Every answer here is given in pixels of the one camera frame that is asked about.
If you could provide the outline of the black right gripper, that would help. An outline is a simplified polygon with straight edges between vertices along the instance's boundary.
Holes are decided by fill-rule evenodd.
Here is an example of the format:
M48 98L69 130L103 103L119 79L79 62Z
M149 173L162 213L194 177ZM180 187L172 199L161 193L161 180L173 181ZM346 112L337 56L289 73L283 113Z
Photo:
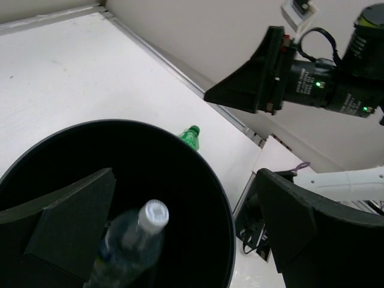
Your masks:
M284 35L282 26L270 26L251 58L204 94L209 103L272 115L283 103L325 109L366 118L375 112L374 82L342 69L333 36L320 27L331 45L332 59L315 58L302 41Z

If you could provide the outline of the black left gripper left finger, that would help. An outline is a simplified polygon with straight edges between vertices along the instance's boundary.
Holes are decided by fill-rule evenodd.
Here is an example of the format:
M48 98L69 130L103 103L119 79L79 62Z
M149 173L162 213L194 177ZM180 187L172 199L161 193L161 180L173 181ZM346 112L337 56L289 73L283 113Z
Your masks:
M115 184L112 169L105 168L1 211L1 287L82 287Z

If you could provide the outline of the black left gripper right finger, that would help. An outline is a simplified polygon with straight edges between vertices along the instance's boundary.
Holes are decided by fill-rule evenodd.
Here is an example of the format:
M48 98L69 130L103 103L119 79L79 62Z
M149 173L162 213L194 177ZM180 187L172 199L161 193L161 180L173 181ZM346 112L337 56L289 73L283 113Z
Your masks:
M383 287L383 216L261 169L256 191L286 287Z

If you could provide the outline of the clear bottle blue label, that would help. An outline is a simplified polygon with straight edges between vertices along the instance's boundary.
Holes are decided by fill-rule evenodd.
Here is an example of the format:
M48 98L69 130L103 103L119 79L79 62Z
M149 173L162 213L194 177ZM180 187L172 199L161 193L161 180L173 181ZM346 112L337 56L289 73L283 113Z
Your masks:
M84 287L128 287L159 260L167 206L156 199L127 210L109 224Z

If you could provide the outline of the green plastic bottle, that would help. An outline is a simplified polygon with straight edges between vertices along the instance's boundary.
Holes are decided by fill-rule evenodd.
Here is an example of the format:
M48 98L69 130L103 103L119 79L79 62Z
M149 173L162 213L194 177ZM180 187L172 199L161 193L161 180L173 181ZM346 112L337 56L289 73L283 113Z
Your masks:
M200 128L196 125L192 125L190 128L183 131L179 138L185 142L188 146L193 148L195 151L199 150L199 134Z

